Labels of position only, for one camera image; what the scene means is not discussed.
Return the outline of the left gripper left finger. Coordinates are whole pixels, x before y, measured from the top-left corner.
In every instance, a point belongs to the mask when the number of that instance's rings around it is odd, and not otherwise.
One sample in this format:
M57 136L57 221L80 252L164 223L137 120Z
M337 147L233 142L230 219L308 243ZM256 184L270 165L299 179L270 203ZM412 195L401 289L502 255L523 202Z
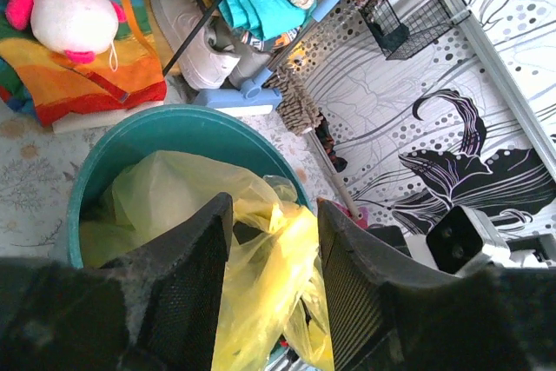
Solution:
M210 369L232 232L220 193L100 268L4 257L2 369Z

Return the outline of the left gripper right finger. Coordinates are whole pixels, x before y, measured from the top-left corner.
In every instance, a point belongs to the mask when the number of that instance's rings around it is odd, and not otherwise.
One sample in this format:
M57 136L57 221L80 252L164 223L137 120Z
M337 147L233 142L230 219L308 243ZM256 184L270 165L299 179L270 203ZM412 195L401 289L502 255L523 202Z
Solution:
M459 278L361 229L332 202L318 230L338 370L552 370L553 269Z

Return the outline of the yellow trash bag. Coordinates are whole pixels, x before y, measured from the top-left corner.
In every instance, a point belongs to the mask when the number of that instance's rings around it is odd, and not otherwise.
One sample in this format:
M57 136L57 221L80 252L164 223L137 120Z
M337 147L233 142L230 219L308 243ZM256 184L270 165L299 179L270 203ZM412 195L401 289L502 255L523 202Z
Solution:
M291 186L204 156L156 151L124 169L79 225L83 263L99 267L188 220L216 194L233 201L215 370L262 370L280 337L306 363L334 366L315 215Z

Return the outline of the teal trash bin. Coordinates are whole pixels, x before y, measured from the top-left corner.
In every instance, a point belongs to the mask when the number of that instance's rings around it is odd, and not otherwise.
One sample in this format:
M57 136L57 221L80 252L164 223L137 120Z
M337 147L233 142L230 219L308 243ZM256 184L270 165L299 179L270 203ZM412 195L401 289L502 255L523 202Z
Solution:
M312 209L298 175L263 135L237 118L195 105L163 105L140 111L109 129L85 158L70 193L66 216L67 261L83 267L79 220L83 206L97 201L128 166L157 150L197 154L261 175L287 177L298 203Z

